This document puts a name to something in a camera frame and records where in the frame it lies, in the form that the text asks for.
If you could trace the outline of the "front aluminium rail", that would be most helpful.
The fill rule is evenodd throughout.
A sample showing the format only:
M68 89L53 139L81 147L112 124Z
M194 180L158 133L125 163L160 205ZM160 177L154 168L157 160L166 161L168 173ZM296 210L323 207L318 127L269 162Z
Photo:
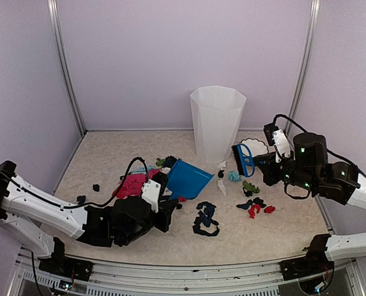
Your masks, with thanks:
M88 281L40 271L30 251L21 248L5 295L303 295L301 287L316 279L284 280L276 260L213 266L156 266L93 259Z

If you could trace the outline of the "aluminium frame post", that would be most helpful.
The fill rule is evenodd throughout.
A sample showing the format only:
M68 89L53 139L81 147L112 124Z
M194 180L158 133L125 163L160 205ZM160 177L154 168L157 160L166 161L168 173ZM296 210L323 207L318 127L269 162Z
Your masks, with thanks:
M309 20L307 24L306 39L304 43L303 56L301 59L301 65L298 72L298 78L293 94L293 101L291 103L288 116L291 119L295 119L298 114L299 104L301 102L301 96L304 89L307 71L309 70L309 64L311 61L312 48L315 40L315 32L317 28L317 22L320 12L320 0L312 0L311 8L309 12Z
M60 64L60 70L63 77L63 83L68 95L68 102L73 113L73 119L76 125L76 129L78 130L79 136L84 138L86 135L86 127L84 124L83 116L79 109L79 104L76 99L75 90L73 87L73 82L71 79L70 71L68 68L68 60L65 53L64 43L63 43L63 36L62 36L62 29L60 26L59 20L59 10L56 0L48 0L47 1L48 11L49 11L49 18L51 21L52 32L54 35L54 41L57 48L57 57Z

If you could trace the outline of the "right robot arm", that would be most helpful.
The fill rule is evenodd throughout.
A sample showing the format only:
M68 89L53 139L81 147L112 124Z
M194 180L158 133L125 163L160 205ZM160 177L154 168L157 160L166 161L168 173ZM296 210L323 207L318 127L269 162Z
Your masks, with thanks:
M342 205L366 210L366 177L358 167L346 162L328 162L326 139L315 133L293 138L294 152L284 157L279 151L254 157L268 186L283 182L298 186L310 196L320 196ZM316 235L301 260L301 269L313 274L325 261L366 257L366 232L345 236Z

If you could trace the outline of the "white scalloped bowl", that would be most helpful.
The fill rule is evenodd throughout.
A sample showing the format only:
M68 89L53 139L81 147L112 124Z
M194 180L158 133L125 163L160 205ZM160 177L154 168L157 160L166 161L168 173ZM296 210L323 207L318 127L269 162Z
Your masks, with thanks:
M268 154L269 148L264 141L259 139L247 138L240 142L240 148L244 156L251 155L256 157L258 155Z

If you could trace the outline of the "dark scrap cluster back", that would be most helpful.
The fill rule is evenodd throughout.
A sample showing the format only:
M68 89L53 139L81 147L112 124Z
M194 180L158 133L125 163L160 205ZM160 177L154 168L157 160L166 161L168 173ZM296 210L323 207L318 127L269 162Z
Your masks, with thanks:
M166 158L157 158L156 160L156 166L160 168L169 168L171 169L175 163L177 162L177 158L170 155Z

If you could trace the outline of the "dark blue scrap left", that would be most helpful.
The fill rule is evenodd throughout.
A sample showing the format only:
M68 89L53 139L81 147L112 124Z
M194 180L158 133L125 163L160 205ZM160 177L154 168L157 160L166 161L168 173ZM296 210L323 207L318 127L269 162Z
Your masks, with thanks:
M85 195L79 195L76 198L76 204L77 205L82 205L86 202L86 196Z

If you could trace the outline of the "navy blue paper scrap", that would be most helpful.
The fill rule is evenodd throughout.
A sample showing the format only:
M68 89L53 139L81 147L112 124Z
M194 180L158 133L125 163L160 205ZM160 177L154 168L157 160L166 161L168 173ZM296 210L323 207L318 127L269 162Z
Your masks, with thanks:
M210 227L215 209L216 209L216 206L207 201L200 202L197 205L197 210L199 210L198 215L201 218L202 223L206 227Z

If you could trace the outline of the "small black scrap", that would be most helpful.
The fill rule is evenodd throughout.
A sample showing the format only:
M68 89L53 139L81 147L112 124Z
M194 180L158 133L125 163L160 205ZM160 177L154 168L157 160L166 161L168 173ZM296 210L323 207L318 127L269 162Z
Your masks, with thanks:
M99 192L99 191L100 191L100 186L99 186L98 184L93 184L93 185L92 185L92 189L93 189L93 191L95 191L95 192Z

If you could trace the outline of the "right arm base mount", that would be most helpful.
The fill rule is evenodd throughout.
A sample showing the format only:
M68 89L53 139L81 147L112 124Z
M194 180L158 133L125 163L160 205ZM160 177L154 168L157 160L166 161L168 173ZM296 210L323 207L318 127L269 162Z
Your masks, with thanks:
M283 280L303 278L333 269L334 261L325 254L330 237L330 234L318 234L312 239L305 256L281 261L279 265Z

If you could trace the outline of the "blue plastic dustpan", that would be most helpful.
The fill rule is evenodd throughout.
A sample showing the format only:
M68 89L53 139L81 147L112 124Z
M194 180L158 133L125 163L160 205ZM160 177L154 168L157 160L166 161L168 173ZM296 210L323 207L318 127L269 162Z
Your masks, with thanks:
M180 158L168 173L167 188L172 192L169 200L177 200L179 196L193 200L204 190L214 175Z

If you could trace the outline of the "light blue paper scrap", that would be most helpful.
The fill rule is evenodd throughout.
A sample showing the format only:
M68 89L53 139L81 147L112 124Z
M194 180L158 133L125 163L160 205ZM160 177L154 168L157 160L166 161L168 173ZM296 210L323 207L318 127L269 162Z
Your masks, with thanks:
M242 180L242 177L237 171L229 171L228 179L231 183L239 183Z

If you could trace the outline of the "right aluminium frame post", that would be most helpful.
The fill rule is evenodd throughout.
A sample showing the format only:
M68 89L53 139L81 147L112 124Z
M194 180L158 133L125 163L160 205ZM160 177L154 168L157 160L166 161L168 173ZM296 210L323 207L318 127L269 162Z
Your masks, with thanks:
M301 96L304 89L307 71L309 70L309 64L311 61L312 48L315 40L315 32L317 28L317 22L320 12L320 0L312 0L311 8L309 12L309 20L307 24L306 39L304 43L303 56L301 59L301 65L298 72L298 78L293 94L293 101L291 103L288 116L291 119L295 119L298 114L299 104L301 102Z

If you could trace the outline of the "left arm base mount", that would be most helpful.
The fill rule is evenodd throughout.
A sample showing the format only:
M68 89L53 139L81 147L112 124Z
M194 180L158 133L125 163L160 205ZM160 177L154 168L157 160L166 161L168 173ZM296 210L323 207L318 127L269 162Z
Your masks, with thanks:
M73 280L88 282L93 269L93 262L80 260L65 255L65 244L57 237L53 238L54 248L46 258L39 257L39 269L54 275Z

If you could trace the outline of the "blue hand brush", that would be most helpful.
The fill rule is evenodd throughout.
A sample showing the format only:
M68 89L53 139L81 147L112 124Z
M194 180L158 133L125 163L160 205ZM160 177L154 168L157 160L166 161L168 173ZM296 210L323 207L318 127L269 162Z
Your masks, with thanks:
M250 178L255 174L254 157L246 144L232 145L237 171L240 176Z

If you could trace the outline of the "white paper scrap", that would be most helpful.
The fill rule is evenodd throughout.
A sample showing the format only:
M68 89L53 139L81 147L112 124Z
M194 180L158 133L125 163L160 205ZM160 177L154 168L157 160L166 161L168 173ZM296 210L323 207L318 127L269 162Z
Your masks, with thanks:
M223 179L219 179L217 181L217 187L221 191L221 193L222 193L223 196L226 196L227 195L227 190L226 190L226 187L224 185Z

